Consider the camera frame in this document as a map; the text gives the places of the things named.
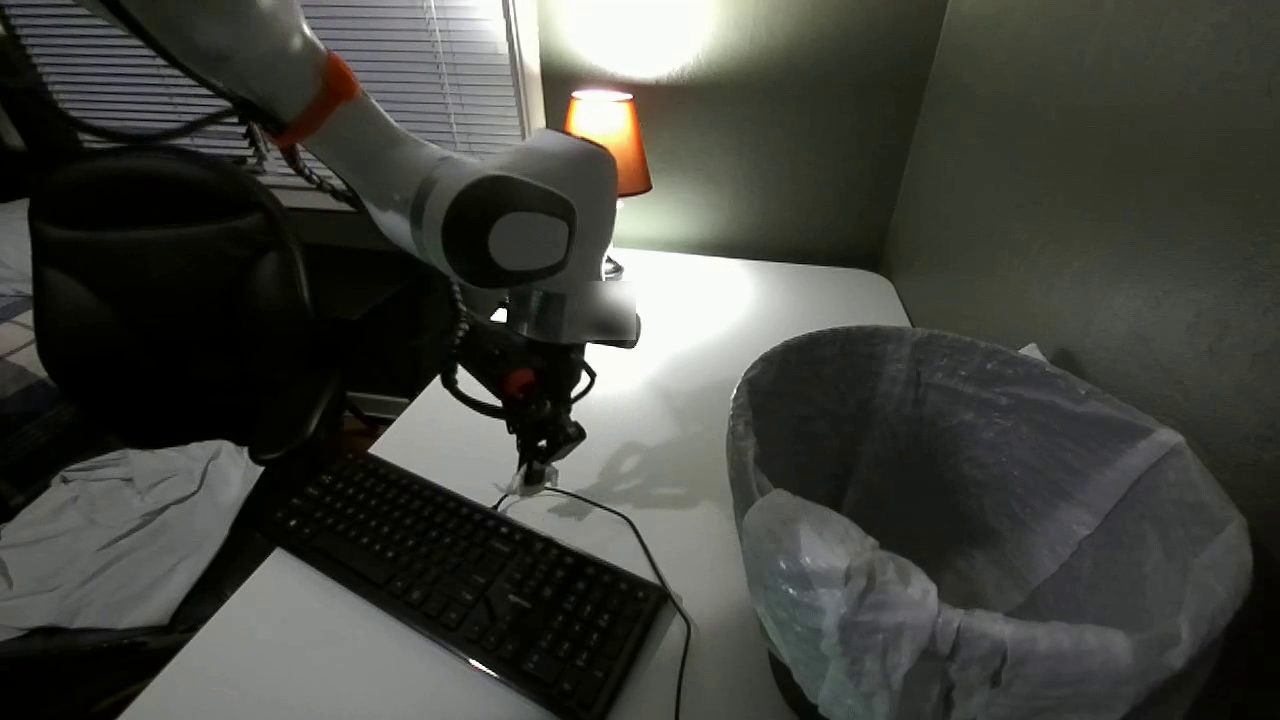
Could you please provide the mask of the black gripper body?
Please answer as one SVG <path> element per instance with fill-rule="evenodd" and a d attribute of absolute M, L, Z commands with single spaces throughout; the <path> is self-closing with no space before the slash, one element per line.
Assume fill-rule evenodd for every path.
<path fill-rule="evenodd" d="M 580 344 L 522 342 L 505 324 L 476 320 L 450 348 L 450 367 L 467 374 L 490 406 L 467 401 L 480 417 L 506 426 L 521 449 L 574 449 L 574 386 L 590 386 Z"/>

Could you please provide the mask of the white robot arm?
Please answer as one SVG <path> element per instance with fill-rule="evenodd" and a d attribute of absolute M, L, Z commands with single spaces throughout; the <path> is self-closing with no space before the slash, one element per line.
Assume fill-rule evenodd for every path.
<path fill-rule="evenodd" d="M 407 258 L 445 273 L 500 361 L 489 390 L 533 454 L 583 439 L 573 391 L 589 344 L 632 348 L 641 318 L 603 295 L 616 162 L 580 137 L 533 132 L 473 162 L 396 126 L 329 48 L 301 0 L 105 0 L 191 79 L 249 107 L 274 148 L 315 158 Z"/>

